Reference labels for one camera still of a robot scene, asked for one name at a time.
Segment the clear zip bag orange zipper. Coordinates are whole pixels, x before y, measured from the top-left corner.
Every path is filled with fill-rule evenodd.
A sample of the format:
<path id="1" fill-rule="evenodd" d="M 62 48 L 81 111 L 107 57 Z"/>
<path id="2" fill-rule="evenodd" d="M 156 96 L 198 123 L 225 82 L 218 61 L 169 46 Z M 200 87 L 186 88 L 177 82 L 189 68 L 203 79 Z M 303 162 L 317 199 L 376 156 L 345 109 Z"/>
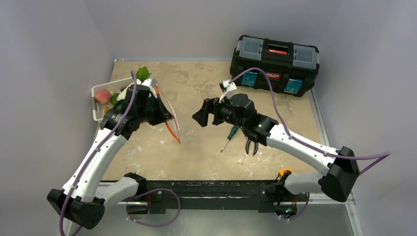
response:
<path id="1" fill-rule="evenodd" d="M 168 118 L 168 120 L 165 122 L 166 128 L 168 129 L 170 134 L 173 136 L 173 138 L 179 144 L 181 144 L 179 122 L 178 122 L 177 114 L 174 110 L 174 107 L 171 104 L 171 102 L 167 99 L 167 97 L 164 95 L 164 93 L 162 92 L 162 89 L 158 85 L 156 85 L 156 91 L 157 91 L 157 94 L 160 96 L 164 107 L 166 108 L 166 110 L 168 111 L 170 115 L 170 118 Z"/>

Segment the white radish with leaves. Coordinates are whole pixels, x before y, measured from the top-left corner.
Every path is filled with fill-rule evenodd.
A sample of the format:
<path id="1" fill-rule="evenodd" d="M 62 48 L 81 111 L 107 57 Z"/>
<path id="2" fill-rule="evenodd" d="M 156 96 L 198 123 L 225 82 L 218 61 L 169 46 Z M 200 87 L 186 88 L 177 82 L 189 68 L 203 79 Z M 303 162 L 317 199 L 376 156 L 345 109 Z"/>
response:
<path id="1" fill-rule="evenodd" d="M 146 66 L 138 68 L 136 72 L 136 78 L 143 82 L 144 80 L 148 79 L 151 76 L 148 68 Z"/>

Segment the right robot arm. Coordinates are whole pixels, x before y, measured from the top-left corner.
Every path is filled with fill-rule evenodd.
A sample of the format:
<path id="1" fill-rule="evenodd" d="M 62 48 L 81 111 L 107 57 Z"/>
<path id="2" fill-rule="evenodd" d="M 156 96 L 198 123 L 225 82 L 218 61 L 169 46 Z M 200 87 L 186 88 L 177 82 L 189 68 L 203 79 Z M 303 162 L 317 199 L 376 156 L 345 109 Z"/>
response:
<path id="1" fill-rule="evenodd" d="M 262 115 L 246 94 L 238 93 L 221 102 L 220 98 L 205 99 L 192 118 L 205 127 L 209 115 L 214 125 L 224 122 L 243 130 L 248 140 L 286 152 L 315 169 L 309 174 L 291 173 L 276 184 L 277 196 L 288 200 L 300 193 L 324 193 L 329 198 L 345 202 L 359 176 L 353 151 L 326 147 L 298 134 L 288 135 L 284 125 Z"/>

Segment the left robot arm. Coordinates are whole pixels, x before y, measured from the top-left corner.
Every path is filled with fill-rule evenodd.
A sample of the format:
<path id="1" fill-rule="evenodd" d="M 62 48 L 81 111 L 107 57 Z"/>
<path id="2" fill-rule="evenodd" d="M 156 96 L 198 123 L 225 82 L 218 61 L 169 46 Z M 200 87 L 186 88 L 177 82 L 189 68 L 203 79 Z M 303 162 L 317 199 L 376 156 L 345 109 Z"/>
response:
<path id="1" fill-rule="evenodd" d="M 131 85 L 124 91 L 125 99 L 105 113 L 96 139 L 77 171 L 61 189 L 51 189 L 47 196 L 60 215 L 62 236 L 94 228 L 107 209 L 125 199 L 149 198 L 146 179 L 135 173 L 98 188 L 113 158 L 141 123 L 157 125 L 173 118 L 162 102 L 158 86 Z"/>

